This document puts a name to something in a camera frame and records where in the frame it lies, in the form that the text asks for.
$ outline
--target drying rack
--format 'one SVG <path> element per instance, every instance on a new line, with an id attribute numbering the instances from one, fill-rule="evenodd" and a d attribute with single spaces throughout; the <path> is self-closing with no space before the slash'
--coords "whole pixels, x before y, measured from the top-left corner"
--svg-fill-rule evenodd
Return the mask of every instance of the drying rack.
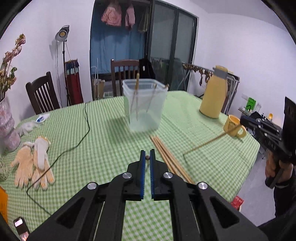
<path id="1" fill-rule="evenodd" d="M 184 82 L 184 89 L 186 90 L 186 79 L 188 78 L 189 74 L 191 73 L 191 71 L 194 72 L 198 72 L 199 70 L 204 70 L 204 71 L 208 71 L 211 75 L 214 73 L 213 70 L 198 66 L 198 65 L 193 65 L 193 64 L 188 64 L 188 63 L 184 63 L 182 62 L 183 65 L 183 72 L 184 72 L 184 78 L 182 79 L 182 81 L 180 82 L 177 90 L 179 89 L 179 87 L 181 86 L 181 84 Z M 230 106 L 232 104 L 234 95 L 237 92 L 237 87 L 239 84 L 239 77 L 235 76 L 231 73 L 227 74 L 227 87 L 228 87 L 228 91 L 227 91 L 227 95 L 226 97 L 228 97 L 228 101 L 227 104 L 224 106 L 224 114 L 228 114 L 228 111 L 230 109 Z"/>

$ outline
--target work glove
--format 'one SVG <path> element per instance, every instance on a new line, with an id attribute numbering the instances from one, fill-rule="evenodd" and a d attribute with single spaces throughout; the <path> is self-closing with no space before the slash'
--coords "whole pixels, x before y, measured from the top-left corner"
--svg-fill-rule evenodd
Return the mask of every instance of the work glove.
<path id="1" fill-rule="evenodd" d="M 40 124 L 36 121 L 30 121 L 22 124 L 21 127 L 16 129 L 16 131 L 19 134 L 19 136 L 22 136 L 24 134 L 28 135 L 28 133 L 36 127 L 40 127 Z"/>
<path id="2" fill-rule="evenodd" d="M 34 142 L 34 156 L 37 155 L 38 168 L 41 171 L 44 171 L 44 160 L 45 155 L 47 155 L 46 152 L 48 150 L 49 144 L 49 140 L 43 137 L 38 137 Z"/>
<path id="3" fill-rule="evenodd" d="M 23 188 L 28 186 L 29 179 L 33 175 L 33 156 L 31 154 L 31 147 L 23 144 L 23 147 L 17 152 L 14 161 L 10 166 L 19 165 L 15 173 L 15 186 Z"/>
<path id="4" fill-rule="evenodd" d="M 36 143 L 37 143 L 37 150 L 34 149 L 34 154 L 33 154 L 33 164 L 34 164 L 34 167 L 35 167 L 35 171 L 33 173 L 32 183 L 34 183 L 35 190 L 37 190 L 39 188 L 39 186 L 41 185 L 42 190 L 45 191 L 48 188 L 48 183 L 54 184 L 55 179 L 54 179 L 54 174 L 52 172 L 52 169 L 49 169 L 50 165 L 49 165 L 49 162 L 48 162 L 48 155 L 47 155 L 46 151 L 42 155 L 38 154 L 38 152 L 40 150 L 43 153 L 44 150 L 45 150 L 44 147 L 46 146 L 46 145 L 44 145 L 44 141 L 41 141 L 40 139 L 43 139 L 49 145 L 49 141 L 47 139 L 43 138 L 43 137 L 38 137 L 37 138 L 38 141 L 37 140 L 35 141 L 35 148 L 36 148 Z M 43 166 L 44 169 L 41 170 L 39 168 L 39 165 Z"/>

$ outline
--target green checkered tablecloth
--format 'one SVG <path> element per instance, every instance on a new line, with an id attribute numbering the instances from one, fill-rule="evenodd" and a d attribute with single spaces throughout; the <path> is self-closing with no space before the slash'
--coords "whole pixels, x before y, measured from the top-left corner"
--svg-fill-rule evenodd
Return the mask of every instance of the green checkered tablecloth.
<path id="1" fill-rule="evenodd" d="M 186 155 L 182 153 L 223 132 L 226 116 L 213 120 L 199 112 L 201 100 L 182 91 L 168 92 L 160 127 L 156 131 L 132 133 L 124 119 L 123 97 L 93 101 L 86 104 L 90 133 L 80 146 L 64 154 L 53 167 L 56 182 L 47 191 L 30 190 L 30 194 L 50 213 L 54 213 L 89 182 L 103 184 L 127 170 L 128 164 L 139 160 L 142 149 L 154 148 L 149 135 L 158 135 L 184 169 L 197 183 L 207 182 L 226 200 L 238 193 L 259 150 L 259 143 L 249 134 L 243 139 L 228 135 Z M 33 120 L 31 117 L 23 122 Z M 48 150 L 52 163 L 64 150 L 75 146 L 88 130 L 84 104 L 51 112 L 50 118 L 24 141 L 43 135 L 51 141 Z M 16 151 L 3 156 L 5 164 L 14 159 Z M 156 158 L 162 160 L 156 151 Z M 26 189 L 14 187 L 16 168 L 0 185 L 8 193 L 8 219 L 25 218 L 30 231 L 44 222 L 48 215 L 26 195 Z M 150 171 L 146 165 L 145 196 L 141 202 L 127 202 L 122 240 L 172 240 L 168 201 L 154 202 L 150 194 Z"/>

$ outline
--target wooden chopstick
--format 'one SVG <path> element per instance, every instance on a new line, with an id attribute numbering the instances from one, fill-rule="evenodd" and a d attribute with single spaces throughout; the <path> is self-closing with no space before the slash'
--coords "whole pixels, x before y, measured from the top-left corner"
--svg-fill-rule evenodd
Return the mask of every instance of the wooden chopstick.
<path id="1" fill-rule="evenodd" d="M 159 144 L 154 140 L 153 136 L 150 136 L 150 139 L 152 140 L 153 144 L 155 145 L 156 149 L 158 150 L 158 152 L 160 153 L 163 161 L 165 162 L 165 164 L 168 166 L 168 169 L 171 173 L 176 174 L 176 169 L 173 169 L 170 162 L 168 161 L 167 156 L 164 154 L 164 152 L 162 151 L 162 149 L 160 148 Z"/>
<path id="2" fill-rule="evenodd" d="M 188 183 L 194 184 L 194 181 L 190 178 L 190 176 L 186 173 L 184 168 L 180 165 L 178 160 L 174 157 L 174 155 L 166 148 L 166 146 L 161 142 L 158 136 L 155 137 L 156 141 L 160 144 L 164 152 L 167 154 L 171 162 L 176 166 L 180 174 L 185 178 Z"/>
<path id="3" fill-rule="evenodd" d="M 152 140 L 156 149 L 160 153 L 162 159 L 164 160 L 164 162 L 168 166 L 169 171 L 173 174 L 178 175 L 178 176 L 180 176 L 179 175 L 179 173 L 180 173 L 188 183 L 194 184 L 192 179 L 189 177 L 189 175 L 186 173 L 186 171 L 182 168 L 182 166 L 178 163 L 178 161 L 173 156 L 173 154 L 161 142 L 161 140 L 158 137 L 153 137 L 153 136 L 150 136 L 150 139 Z"/>
<path id="4" fill-rule="evenodd" d="M 217 137 L 215 137 L 215 138 L 213 138 L 213 139 L 207 141 L 206 143 L 201 144 L 201 145 L 199 145 L 199 146 L 197 146 L 197 147 L 194 147 L 193 149 L 191 149 L 191 150 L 189 150 L 189 151 L 187 151 L 187 152 L 184 152 L 184 153 L 183 153 L 183 157 L 184 157 L 186 154 L 188 154 L 188 153 L 190 153 L 190 152 L 192 152 L 192 151 L 195 151 L 195 150 L 197 150 L 197 149 L 199 149 L 199 148 L 201 148 L 201 147 L 203 147 L 203 146 L 205 146 L 205 145 L 207 145 L 207 144 L 209 144 L 209 143 L 211 143 L 211 142 L 213 142 L 213 141 L 215 141 L 215 140 L 220 139 L 221 137 L 225 136 L 226 134 L 228 134 L 228 133 L 234 131 L 234 130 L 235 130 L 236 128 L 238 128 L 239 126 L 241 126 L 241 125 L 237 125 L 237 126 L 231 128 L 230 130 L 228 130 L 227 132 L 224 132 L 224 133 L 222 133 L 221 135 L 219 135 L 219 136 L 217 136 Z"/>
<path id="5" fill-rule="evenodd" d="M 137 98 L 136 98 L 136 116 L 137 116 L 137 120 L 138 120 L 138 88 L 139 88 L 139 78 L 140 78 L 140 74 L 137 73 L 137 80 L 136 80 L 135 90 L 133 92 L 133 99 L 131 101 L 131 111 L 132 111 L 132 109 L 133 109 L 133 102 L 134 102 L 135 96 L 137 95 Z"/>
<path id="6" fill-rule="evenodd" d="M 157 87 L 157 84 L 155 84 L 155 86 L 154 86 L 154 90 L 153 90 L 153 93 L 152 93 L 152 97 L 151 97 L 151 99 L 150 99 L 150 102 L 149 102 L 148 108 L 147 108 L 147 110 L 146 110 L 146 113 L 148 112 L 148 110 L 149 110 L 149 108 L 150 108 L 150 105 L 151 105 L 152 99 L 153 99 L 154 94 L 155 94 L 155 91 L 156 91 L 156 87 Z"/>

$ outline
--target pink vase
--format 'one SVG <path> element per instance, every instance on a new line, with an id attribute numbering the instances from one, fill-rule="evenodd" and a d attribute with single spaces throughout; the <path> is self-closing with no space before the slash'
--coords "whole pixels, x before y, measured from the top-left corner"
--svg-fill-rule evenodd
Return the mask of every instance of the pink vase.
<path id="1" fill-rule="evenodd" d="M 7 98 L 0 102 L 0 138 L 8 151 L 14 151 L 20 144 L 20 136 L 14 129 L 15 121 L 12 118 Z"/>

